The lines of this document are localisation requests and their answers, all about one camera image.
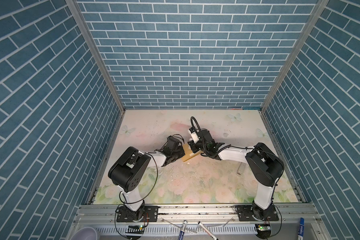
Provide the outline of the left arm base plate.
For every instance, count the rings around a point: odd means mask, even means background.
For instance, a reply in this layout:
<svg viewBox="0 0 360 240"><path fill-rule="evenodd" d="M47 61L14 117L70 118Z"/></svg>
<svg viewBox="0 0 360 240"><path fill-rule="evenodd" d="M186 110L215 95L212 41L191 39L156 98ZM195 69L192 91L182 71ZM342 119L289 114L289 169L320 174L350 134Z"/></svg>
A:
<svg viewBox="0 0 360 240"><path fill-rule="evenodd" d="M117 210L116 221L118 223L131 222L157 222L158 206L141 205L137 211L132 211L125 205L121 205Z"/></svg>

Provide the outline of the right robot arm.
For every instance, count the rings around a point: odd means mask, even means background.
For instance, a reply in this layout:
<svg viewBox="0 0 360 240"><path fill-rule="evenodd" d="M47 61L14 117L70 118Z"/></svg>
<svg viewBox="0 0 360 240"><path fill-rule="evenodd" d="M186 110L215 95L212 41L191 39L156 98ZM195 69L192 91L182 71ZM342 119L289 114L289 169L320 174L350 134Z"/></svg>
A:
<svg viewBox="0 0 360 240"><path fill-rule="evenodd" d="M206 129L189 129L188 141L193 153L219 161L236 161L247 164L258 182L257 193L252 203L253 217L263 221L274 213L273 198L276 185L284 173L284 163L264 143L253 147L234 147L217 143Z"/></svg>

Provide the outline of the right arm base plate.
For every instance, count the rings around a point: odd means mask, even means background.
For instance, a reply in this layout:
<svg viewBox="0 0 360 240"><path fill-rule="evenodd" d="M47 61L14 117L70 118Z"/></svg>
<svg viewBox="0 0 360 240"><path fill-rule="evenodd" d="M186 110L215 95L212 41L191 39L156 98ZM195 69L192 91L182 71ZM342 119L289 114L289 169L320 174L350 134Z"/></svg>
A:
<svg viewBox="0 0 360 240"><path fill-rule="evenodd" d="M240 222L277 222L279 220L279 215L274 205L270 205L266 210L253 205L235 205L234 210L238 214Z"/></svg>

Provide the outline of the yellow envelope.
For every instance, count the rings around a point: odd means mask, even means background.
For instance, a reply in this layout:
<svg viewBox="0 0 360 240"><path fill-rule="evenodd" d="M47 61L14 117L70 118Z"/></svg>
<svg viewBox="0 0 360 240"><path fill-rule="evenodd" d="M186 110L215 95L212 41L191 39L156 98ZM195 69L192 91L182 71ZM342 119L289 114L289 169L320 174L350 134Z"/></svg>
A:
<svg viewBox="0 0 360 240"><path fill-rule="evenodd" d="M202 153L202 151L198 150L196 153L193 153L191 147L188 144L183 145L183 150L185 155L181 158L181 161L186 162Z"/></svg>

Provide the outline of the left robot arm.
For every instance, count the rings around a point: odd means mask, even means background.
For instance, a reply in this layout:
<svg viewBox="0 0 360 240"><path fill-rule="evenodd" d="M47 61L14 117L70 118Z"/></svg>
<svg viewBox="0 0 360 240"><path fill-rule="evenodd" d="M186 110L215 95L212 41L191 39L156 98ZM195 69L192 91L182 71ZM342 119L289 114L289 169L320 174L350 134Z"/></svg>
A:
<svg viewBox="0 0 360 240"><path fill-rule="evenodd" d="M135 147L128 147L110 168L108 177L120 189L123 206L119 208L119 219L124 222L137 222L146 217L144 198L138 185L145 171L150 167L157 170L176 162L185 156L184 138L175 134L167 137L166 143L158 150L144 153Z"/></svg>

